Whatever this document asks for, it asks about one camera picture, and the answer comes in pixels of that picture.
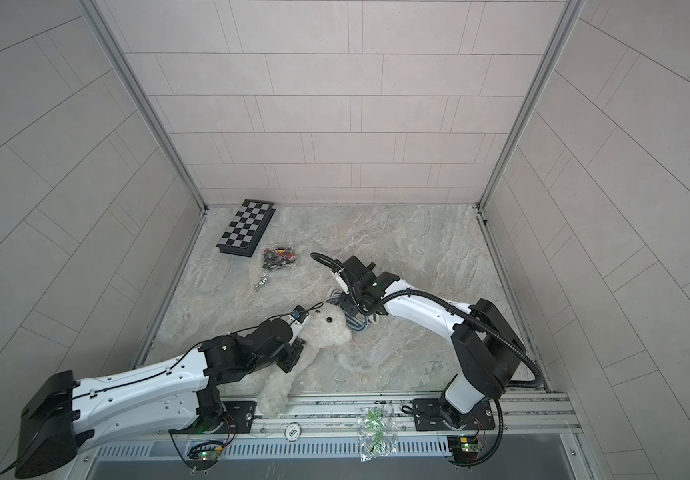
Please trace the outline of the blue white striped shirt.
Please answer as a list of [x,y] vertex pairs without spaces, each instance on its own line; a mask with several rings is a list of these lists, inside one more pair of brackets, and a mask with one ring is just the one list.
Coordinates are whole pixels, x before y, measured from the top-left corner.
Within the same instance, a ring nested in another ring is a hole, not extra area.
[[332,289],[327,303],[338,306],[345,314],[346,325],[353,331],[365,331],[370,325],[378,322],[376,315],[365,316],[350,298],[350,295],[339,289]]

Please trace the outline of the white teddy bear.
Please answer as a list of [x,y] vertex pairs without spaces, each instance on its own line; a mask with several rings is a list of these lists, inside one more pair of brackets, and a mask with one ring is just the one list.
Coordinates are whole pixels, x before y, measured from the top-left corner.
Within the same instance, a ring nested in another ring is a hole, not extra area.
[[331,303],[313,309],[301,326],[293,326],[292,330],[296,334],[295,339],[302,341],[302,350],[289,372],[279,366],[271,367],[257,399],[261,414],[267,418],[277,418],[284,411],[294,382],[322,350],[345,345],[353,337],[345,312]]

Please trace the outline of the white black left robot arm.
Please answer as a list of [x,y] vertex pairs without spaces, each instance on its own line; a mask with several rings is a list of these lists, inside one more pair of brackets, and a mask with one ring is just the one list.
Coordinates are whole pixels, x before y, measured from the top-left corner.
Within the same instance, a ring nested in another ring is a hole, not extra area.
[[18,479],[39,477],[81,452],[137,434],[198,426],[217,428],[219,388],[272,365],[289,372],[303,348],[304,321],[276,317],[238,333],[202,341],[173,359],[78,380],[70,370],[50,376],[20,416]]

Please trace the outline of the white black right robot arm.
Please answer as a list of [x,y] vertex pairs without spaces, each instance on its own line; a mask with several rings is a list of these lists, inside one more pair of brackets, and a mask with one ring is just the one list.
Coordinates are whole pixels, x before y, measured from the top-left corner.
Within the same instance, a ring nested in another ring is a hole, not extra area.
[[492,302],[448,301],[413,287],[395,274],[376,275],[373,268],[352,256],[344,262],[336,260],[332,271],[358,312],[409,320],[452,345],[460,372],[443,392],[447,412],[466,415],[481,401],[500,398],[510,386],[543,385],[540,367],[529,358],[525,345]]

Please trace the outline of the small silver chess piece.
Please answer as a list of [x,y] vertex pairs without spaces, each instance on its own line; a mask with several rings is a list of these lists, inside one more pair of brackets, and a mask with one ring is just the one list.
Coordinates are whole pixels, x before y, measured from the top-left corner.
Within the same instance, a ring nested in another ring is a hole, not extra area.
[[267,275],[263,275],[260,280],[256,283],[254,287],[255,292],[260,292],[269,282],[269,277]]

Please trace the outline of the clear bag of toy bricks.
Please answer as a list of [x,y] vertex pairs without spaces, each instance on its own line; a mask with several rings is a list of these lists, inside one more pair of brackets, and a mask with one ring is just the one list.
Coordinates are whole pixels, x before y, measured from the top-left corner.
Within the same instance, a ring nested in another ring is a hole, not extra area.
[[296,261],[297,255],[293,247],[274,246],[265,248],[262,252],[262,268],[266,271],[286,268]]

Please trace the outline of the clear bag of green parts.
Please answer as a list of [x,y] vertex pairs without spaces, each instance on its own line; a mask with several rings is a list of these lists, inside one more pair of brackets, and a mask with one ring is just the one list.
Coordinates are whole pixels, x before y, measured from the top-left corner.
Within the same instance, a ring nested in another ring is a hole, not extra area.
[[362,462],[392,456],[398,452],[398,435],[392,408],[379,405],[369,409],[358,419],[357,428]]

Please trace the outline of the folded black white chessboard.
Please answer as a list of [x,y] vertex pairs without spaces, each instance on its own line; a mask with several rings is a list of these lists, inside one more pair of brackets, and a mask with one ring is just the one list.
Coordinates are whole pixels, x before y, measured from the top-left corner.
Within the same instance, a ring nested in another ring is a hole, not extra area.
[[221,253],[251,257],[275,214],[272,202],[246,199],[219,238]]

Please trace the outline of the left green circuit board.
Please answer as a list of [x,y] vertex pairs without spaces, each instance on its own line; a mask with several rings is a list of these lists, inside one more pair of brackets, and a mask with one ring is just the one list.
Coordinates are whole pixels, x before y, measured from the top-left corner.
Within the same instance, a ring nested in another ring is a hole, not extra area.
[[224,442],[218,440],[208,441],[192,446],[187,458],[198,465],[204,465],[206,468],[209,468],[219,461],[224,449]]

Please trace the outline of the green circuit board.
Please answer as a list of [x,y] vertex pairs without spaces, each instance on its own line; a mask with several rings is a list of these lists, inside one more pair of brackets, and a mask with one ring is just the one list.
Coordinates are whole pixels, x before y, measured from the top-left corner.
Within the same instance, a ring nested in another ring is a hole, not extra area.
[[457,466],[469,466],[478,460],[483,444],[477,437],[449,436],[447,438],[450,462]]
[[224,442],[218,440],[208,441],[192,446],[187,458],[198,465],[204,465],[206,468],[209,468],[219,461],[224,449]]

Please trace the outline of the right green circuit board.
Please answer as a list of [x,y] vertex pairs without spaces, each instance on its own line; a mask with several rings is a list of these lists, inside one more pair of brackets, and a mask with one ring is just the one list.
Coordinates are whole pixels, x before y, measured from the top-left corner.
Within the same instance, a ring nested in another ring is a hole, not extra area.
[[450,462],[457,466],[469,466],[478,460],[483,444],[477,437],[449,436],[447,438]]

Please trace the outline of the aluminium corner post right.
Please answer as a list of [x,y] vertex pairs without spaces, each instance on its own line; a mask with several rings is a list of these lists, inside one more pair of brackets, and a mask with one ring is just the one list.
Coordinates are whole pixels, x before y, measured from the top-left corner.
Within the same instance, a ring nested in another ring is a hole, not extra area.
[[537,103],[547,86],[552,72],[555,70],[564,45],[568,41],[571,32],[578,21],[581,10],[585,4],[583,0],[569,0],[558,19],[546,51],[541,58],[538,69],[527,91],[516,120],[508,134],[503,149],[495,164],[492,176],[484,190],[481,201],[478,204],[479,211],[484,214],[493,201],[495,191],[504,176],[507,165],[512,158],[518,142],[523,135],[529,119],[536,109]]

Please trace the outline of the aluminium corner post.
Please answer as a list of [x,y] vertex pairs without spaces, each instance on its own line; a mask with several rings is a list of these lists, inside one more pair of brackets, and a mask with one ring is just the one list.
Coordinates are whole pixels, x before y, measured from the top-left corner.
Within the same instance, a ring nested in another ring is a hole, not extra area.
[[198,187],[196,186],[192,176],[187,171],[181,156],[176,151],[170,136],[166,132],[164,125],[153,108],[149,97],[144,92],[142,85],[134,74],[130,63],[128,62],[120,44],[114,37],[109,24],[101,12],[99,5],[93,0],[78,0],[78,7],[81,10],[88,26],[103,52],[106,54],[112,67],[120,78],[120,81],[135,106],[137,107],[144,123],[150,130],[158,146],[162,152],[177,171],[179,177],[183,180],[186,188],[189,190],[196,205],[198,206],[202,215],[208,211],[208,205],[205,203]]
[[569,0],[558,19],[546,51],[541,58],[538,69],[527,91],[516,120],[508,134],[503,149],[495,164],[492,176],[484,190],[481,201],[478,204],[479,211],[484,214],[493,201],[495,191],[504,176],[507,165],[512,158],[518,142],[523,135],[529,119],[536,109],[537,103],[547,86],[552,72],[555,70],[564,45],[568,41],[571,32],[578,21],[581,10],[585,4],[583,0]]

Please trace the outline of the aluminium corner post left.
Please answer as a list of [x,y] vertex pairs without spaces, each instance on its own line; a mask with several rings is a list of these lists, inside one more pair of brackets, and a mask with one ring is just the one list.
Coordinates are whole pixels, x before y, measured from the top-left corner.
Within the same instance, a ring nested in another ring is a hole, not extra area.
[[144,123],[150,130],[158,146],[162,152],[177,171],[179,177],[183,180],[186,188],[189,190],[196,205],[198,206],[202,215],[208,211],[208,205],[205,203],[198,187],[196,186],[192,176],[187,171],[181,156],[176,151],[170,136],[166,132],[164,125],[153,108],[149,97],[144,92],[142,85],[134,74],[130,63],[128,62],[120,44],[114,37],[109,24],[101,12],[99,5],[93,0],[78,0],[78,7],[81,10],[88,26],[103,52],[106,54],[112,67],[120,78],[120,81],[135,106],[137,107]]

